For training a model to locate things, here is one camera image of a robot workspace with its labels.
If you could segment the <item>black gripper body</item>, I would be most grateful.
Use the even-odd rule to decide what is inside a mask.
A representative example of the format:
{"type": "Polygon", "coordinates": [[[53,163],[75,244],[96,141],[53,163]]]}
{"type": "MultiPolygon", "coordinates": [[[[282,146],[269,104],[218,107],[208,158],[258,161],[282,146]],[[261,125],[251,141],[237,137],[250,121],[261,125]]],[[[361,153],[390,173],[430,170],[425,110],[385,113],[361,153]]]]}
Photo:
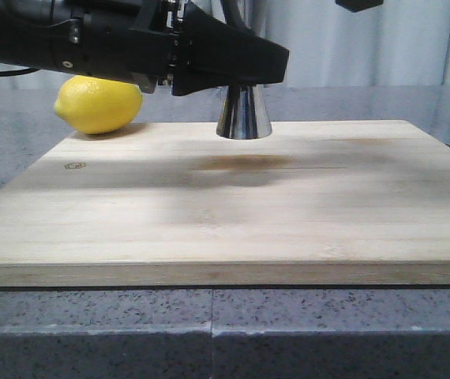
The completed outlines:
{"type": "Polygon", "coordinates": [[[138,84],[172,84],[180,57],[184,1],[53,1],[53,22],[70,21],[51,43],[58,71],[138,84]]]}

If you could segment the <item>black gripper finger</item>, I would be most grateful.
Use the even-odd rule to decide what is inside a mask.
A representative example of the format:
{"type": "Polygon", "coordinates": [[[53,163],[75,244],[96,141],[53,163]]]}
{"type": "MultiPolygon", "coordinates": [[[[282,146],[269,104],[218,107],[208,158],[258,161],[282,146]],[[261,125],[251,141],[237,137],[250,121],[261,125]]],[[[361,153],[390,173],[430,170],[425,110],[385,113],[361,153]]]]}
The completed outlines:
{"type": "Polygon", "coordinates": [[[248,28],[236,2],[224,2],[222,7],[225,22],[193,2],[186,3],[178,34],[174,96],[219,86],[283,81],[289,50],[248,28]]]}

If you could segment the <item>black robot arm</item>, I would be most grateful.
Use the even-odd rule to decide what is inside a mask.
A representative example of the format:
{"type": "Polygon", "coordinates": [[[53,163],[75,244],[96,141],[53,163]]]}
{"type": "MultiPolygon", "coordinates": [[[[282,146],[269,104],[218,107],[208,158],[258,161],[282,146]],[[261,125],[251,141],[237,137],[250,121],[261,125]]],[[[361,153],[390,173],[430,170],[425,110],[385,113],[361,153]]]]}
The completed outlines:
{"type": "Polygon", "coordinates": [[[256,36],[236,2],[222,22],[191,1],[0,1],[0,63],[134,83],[175,96],[275,84],[289,52],[256,36]]]}

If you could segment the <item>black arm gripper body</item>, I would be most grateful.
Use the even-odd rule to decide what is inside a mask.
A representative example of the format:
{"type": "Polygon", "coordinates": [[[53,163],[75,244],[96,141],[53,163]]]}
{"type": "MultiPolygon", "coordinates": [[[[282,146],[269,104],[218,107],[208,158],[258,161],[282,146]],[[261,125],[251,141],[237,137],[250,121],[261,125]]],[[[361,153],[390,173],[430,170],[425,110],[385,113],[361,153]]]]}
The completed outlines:
{"type": "Polygon", "coordinates": [[[352,13],[362,12],[384,4],[384,0],[335,0],[335,4],[352,13]]]}

